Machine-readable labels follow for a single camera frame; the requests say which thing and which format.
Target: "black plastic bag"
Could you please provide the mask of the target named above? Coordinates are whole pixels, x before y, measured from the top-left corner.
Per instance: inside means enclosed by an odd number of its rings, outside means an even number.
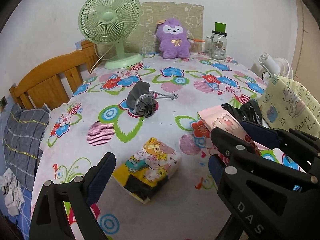
[[[234,108],[229,104],[221,105],[224,110],[227,110],[240,123],[241,121],[250,121],[262,125],[262,114],[259,105],[256,101],[250,100],[243,104],[240,109]]]

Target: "tissue box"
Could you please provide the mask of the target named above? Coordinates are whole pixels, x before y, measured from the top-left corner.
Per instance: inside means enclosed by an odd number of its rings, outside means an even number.
[[[129,194],[147,203],[174,174],[181,159],[180,153],[150,138],[113,172],[113,177]]]

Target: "pink striped circle print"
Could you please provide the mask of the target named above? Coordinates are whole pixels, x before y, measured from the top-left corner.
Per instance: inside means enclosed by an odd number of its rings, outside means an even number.
[[[112,123],[101,123],[99,121],[91,125],[87,141],[92,146],[102,146],[110,141],[115,134]]]

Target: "green desk fan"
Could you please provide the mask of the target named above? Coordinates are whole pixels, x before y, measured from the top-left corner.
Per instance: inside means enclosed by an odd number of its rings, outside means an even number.
[[[96,44],[115,44],[117,55],[105,68],[123,68],[142,61],[138,53],[124,53],[123,39],[138,26],[141,15],[138,0],[87,0],[79,14],[79,28]]]

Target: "metal screw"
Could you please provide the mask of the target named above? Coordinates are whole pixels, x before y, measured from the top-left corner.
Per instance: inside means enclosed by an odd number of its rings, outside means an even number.
[[[76,176],[75,177],[75,182],[81,182],[82,181],[82,176]]]
[[[245,149],[245,147],[243,146],[243,145],[237,145],[236,146],[236,149],[238,149],[238,150],[244,150]]]
[[[228,167],[226,167],[225,169],[224,169],[224,171],[227,173],[227,174],[229,174],[229,175],[234,175],[234,174],[236,174],[237,173],[237,168],[236,167],[234,167],[234,166],[228,166]]]
[[[311,182],[312,182],[313,184],[317,184],[317,183],[318,183],[318,179],[317,179],[316,176],[311,176],[310,180],[311,180]]]
[[[47,180],[47,181],[44,183],[44,185],[45,185],[46,187],[50,186],[50,185],[51,185],[51,180]]]

